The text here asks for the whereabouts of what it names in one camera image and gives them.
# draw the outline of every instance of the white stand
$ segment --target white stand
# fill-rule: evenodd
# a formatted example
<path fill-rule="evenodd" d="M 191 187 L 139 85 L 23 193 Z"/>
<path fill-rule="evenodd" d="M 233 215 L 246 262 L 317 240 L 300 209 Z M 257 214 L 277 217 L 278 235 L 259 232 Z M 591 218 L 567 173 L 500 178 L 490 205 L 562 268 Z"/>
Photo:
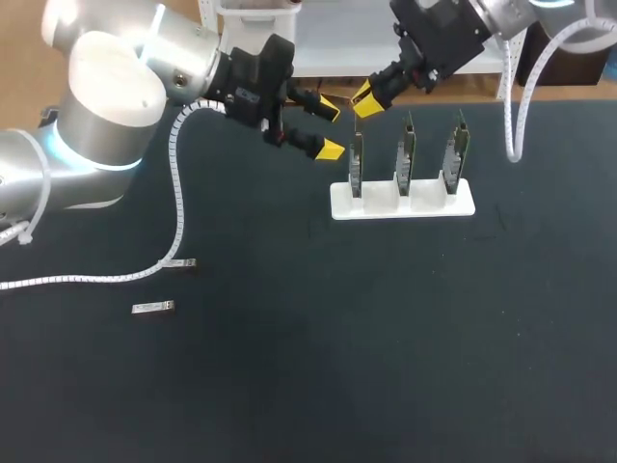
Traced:
<path fill-rule="evenodd" d="M 396 175 L 390 181 L 365 181 L 362 198 L 353 198 L 349 182 L 330 187 L 335 220 L 410 219 L 420 217 L 464 217 L 475 213 L 469 183 L 461 179 L 456 195 L 448 195 L 443 172 L 438 178 L 412 180 L 410 196 L 400 196 Z"/>

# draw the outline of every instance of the white cable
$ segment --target white cable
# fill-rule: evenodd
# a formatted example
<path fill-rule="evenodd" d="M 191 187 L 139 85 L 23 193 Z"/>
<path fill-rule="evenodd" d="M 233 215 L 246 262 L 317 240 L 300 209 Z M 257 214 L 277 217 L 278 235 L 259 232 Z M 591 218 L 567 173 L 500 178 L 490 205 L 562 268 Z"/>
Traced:
<path fill-rule="evenodd" d="M 503 120 L 505 122 L 505 149 L 510 162 L 518 162 L 517 155 L 514 152 L 514 134 L 512 133 L 512 50 L 510 49 L 510 42 L 505 41 L 503 43 L 503 73 L 505 74 L 505 99 L 503 101 L 504 115 Z"/>
<path fill-rule="evenodd" d="M 546 67 L 547 63 L 549 62 L 550 57 L 552 57 L 552 55 L 557 50 L 557 48 L 559 48 L 571 36 L 573 36 L 574 34 L 577 34 L 578 32 L 584 29 L 588 29 L 592 27 L 595 29 L 601 30 L 601 31 L 611 33 L 611 32 L 617 31 L 617 22 L 611 19 L 603 19 L 603 18 L 596 18 L 593 20 L 589 18 L 581 19 L 575 22 L 574 24 L 571 24 L 570 26 L 566 27 L 563 31 L 557 34 L 550 41 L 550 43 L 547 45 L 547 47 L 544 49 L 544 51 L 542 52 L 542 54 L 536 61 L 536 64 L 534 65 L 533 69 L 531 70 L 531 73 L 529 74 L 529 77 L 527 78 L 527 84 L 524 87 L 523 98 L 521 100 L 521 107 L 519 109 L 519 117 L 517 119 L 516 145 L 514 146 L 513 149 L 512 149 L 512 138 L 511 138 L 512 124 L 509 123 L 508 125 L 510 127 L 509 129 L 508 129 L 508 126 L 506 126 L 506 150 L 508 152 L 508 158 L 510 159 L 511 162 L 519 162 L 521 158 L 523 157 L 524 130 L 525 130 L 525 126 L 527 123 L 527 114 L 529 112 L 529 105 L 531 104 L 531 98 L 533 97 L 533 92 L 535 91 L 538 80 L 540 79 L 540 75 L 542 74 L 542 71 Z M 511 68 L 512 65 L 511 65 L 511 59 L 510 59 L 511 57 L 509 54 L 509 46 L 504 46 L 504 55 L 505 55 L 506 61 L 510 63 L 509 65 L 507 63 L 505 65 Z M 507 121 L 508 114 L 511 117 L 511 104 L 509 103 L 511 103 L 512 79 L 510 78 L 510 80 L 507 80 L 507 82 L 510 84 L 510 86 L 508 87 L 508 94 L 510 95 L 510 98 L 506 97 L 506 108 L 505 108 L 506 124 L 508 124 L 508 121 Z"/>
<path fill-rule="evenodd" d="M 596 16 L 596 0 L 585 0 L 585 14 L 592 20 L 597 20 Z M 578 43 L 562 43 L 560 47 L 569 53 L 576 54 L 589 54 L 596 53 L 601 50 L 605 50 L 610 46 L 617 43 L 617 33 L 607 33 L 603 36 L 596 37 L 590 41 L 583 41 Z"/>
<path fill-rule="evenodd" d="M 37 141 L 35 137 L 33 137 L 32 135 L 30 135 L 28 132 L 24 130 L 11 129 L 10 131 L 18 133 L 23 138 L 25 138 L 28 141 L 28 143 L 30 143 L 30 145 L 32 145 L 32 148 L 34 149 L 35 153 L 37 154 L 37 157 L 39 158 L 40 168 L 42 171 L 42 189 L 40 191 L 39 205 L 37 206 L 37 211 L 35 212 L 35 215 L 32 218 L 32 220 L 30 221 L 28 228 L 25 231 L 20 231 L 18 235 L 19 244 L 21 245 L 30 244 L 32 243 L 32 233 L 34 232 L 35 228 L 39 224 L 40 218 L 42 217 L 42 214 L 45 212 L 45 209 L 47 208 L 47 202 L 49 201 L 49 194 L 51 193 L 51 171 L 49 169 L 49 161 L 47 160 L 47 156 L 45 156 L 44 151 L 40 147 L 40 143 Z M 21 224 L 17 224 L 16 226 L 11 227 L 5 232 L 8 232 L 8 233 L 15 232 L 16 229 L 22 224 L 23 222 Z"/>
<path fill-rule="evenodd" d="M 170 170 L 172 172 L 172 182 L 174 184 L 175 194 L 175 210 L 176 210 L 176 228 L 175 237 L 172 247 L 168 253 L 156 262 L 152 267 L 142 270 L 137 273 L 130 273 L 127 275 L 108 276 L 108 277 L 96 277 L 86 275 L 65 275 L 54 277 L 33 278 L 31 280 L 21 280 L 17 282 L 4 282 L 0 283 L 0 290 L 14 289 L 19 287 L 38 286 L 38 285 L 51 285 L 57 283 L 102 283 L 102 284 L 118 284 L 134 282 L 136 280 L 142 280 L 160 271 L 164 266 L 169 263 L 175 256 L 175 253 L 180 247 L 182 241 L 182 235 L 184 234 L 184 201 L 182 199 L 182 186 L 180 183 L 180 174 L 177 168 L 177 138 L 182 128 L 182 125 L 187 118 L 196 111 L 201 109 L 210 109 L 218 113 L 225 113 L 225 106 L 223 103 L 208 100 L 198 100 L 192 103 L 190 106 L 185 107 L 182 112 L 177 116 L 172 131 L 170 133 L 169 140 L 169 157 L 170 157 Z"/>

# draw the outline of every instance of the floor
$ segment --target floor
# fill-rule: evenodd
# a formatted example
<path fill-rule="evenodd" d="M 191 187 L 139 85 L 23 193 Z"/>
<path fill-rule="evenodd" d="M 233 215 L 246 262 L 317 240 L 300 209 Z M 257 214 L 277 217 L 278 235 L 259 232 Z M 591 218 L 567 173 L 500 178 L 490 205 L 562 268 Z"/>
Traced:
<path fill-rule="evenodd" d="M 200 20 L 196 0 L 164 0 L 170 8 Z M 67 62 L 40 37 L 40 19 L 45 0 L 0 0 L 0 49 L 4 63 L 0 68 L 0 127 L 35 127 L 40 110 L 57 103 L 67 82 Z M 319 88 L 344 103 L 362 84 L 358 79 L 310 79 L 304 83 Z M 432 95 L 409 91 L 399 102 L 490 102 L 498 76 L 455 76 Z M 515 97 L 521 89 L 515 89 Z M 540 89 L 538 99 L 617 99 L 617 84 L 601 82 L 598 87 Z"/>

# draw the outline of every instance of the dark mat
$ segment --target dark mat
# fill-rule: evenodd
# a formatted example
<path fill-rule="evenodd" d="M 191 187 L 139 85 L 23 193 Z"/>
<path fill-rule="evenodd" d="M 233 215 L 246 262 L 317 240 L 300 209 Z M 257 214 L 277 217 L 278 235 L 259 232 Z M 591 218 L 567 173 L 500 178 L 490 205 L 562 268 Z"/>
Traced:
<path fill-rule="evenodd" d="M 195 116 L 180 255 L 199 275 L 0 294 L 0 459 L 614 461 L 617 105 L 535 105 L 519 165 L 501 107 L 463 109 L 476 215 L 405 222 L 334 222 L 346 161 Z M 458 106 L 412 110 L 416 174 L 432 177 Z M 391 176 L 404 111 L 366 127 L 366 179 Z M 0 279 L 160 259 L 172 117 L 120 204 L 45 217 L 31 246 L 1 250 Z M 349 114 L 290 119 L 353 132 Z M 176 314 L 130 314 L 167 299 Z"/>

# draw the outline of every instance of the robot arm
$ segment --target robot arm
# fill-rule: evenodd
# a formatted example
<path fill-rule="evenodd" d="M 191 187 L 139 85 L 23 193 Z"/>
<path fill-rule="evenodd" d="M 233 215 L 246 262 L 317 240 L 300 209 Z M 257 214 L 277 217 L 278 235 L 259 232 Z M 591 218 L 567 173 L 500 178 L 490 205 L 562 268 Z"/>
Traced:
<path fill-rule="evenodd" d="M 390 108 L 412 85 L 432 92 L 482 53 L 486 40 L 509 41 L 537 20 L 556 38 L 587 19 L 558 45 L 571 53 L 593 53 L 617 42 L 606 19 L 595 22 L 614 23 L 617 2 L 612 0 L 390 0 L 390 6 L 397 19 L 399 61 L 372 74 L 353 97 L 360 118 Z"/>
<path fill-rule="evenodd" d="M 218 34 L 150 0 L 48 1 L 41 26 L 47 44 L 68 56 L 90 31 L 130 44 L 176 103 L 199 97 L 222 102 L 228 117 L 262 129 L 267 143 L 289 143 L 313 159 L 338 158 L 343 152 L 323 137 L 283 125 L 288 97 L 330 121 L 338 110 L 320 95 L 291 88 L 295 47 L 279 36 L 272 36 L 257 56 L 237 48 L 228 55 L 219 50 Z"/>
<path fill-rule="evenodd" d="M 0 230 L 42 203 L 59 210 L 119 201 L 168 98 L 217 101 L 267 143 L 312 159 L 336 160 L 344 151 L 283 123 L 288 97 L 331 121 L 338 110 L 290 85 L 294 46 L 278 36 L 257 56 L 227 55 L 217 34 L 149 0 L 49 0 L 41 32 L 69 60 L 67 91 L 39 129 L 0 131 Z"/>
<path fill-rule="evenodd" d="M 536 21 L 528 0 L 391 0 L 399 61 L 372 74 L 352 103 L 366 118 L 410 86 L 430 93 L 484 51 L 493 35 L 510 40 Z"/>

